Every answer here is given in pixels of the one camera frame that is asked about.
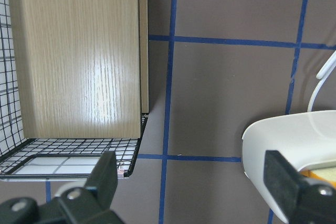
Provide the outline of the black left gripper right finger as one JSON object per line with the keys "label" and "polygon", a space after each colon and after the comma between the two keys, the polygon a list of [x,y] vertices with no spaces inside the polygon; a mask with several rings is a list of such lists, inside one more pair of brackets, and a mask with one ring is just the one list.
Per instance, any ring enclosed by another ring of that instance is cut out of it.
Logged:
{"label": "black left gripper right finger", "polygon": [[335,221],[335,187],[299,173],[275,150],[267,150],[264,184],[288,221]]}

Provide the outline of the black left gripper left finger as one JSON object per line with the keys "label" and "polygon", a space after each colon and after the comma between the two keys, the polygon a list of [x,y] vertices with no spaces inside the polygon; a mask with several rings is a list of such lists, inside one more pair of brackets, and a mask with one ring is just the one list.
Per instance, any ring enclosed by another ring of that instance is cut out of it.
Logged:
{"label": "black left gripper left finger", "polygon": [[61,194],[58,201],[68,210],[107,210],[117,188],[117,161],[114,151],[104,152],[85,184]]}

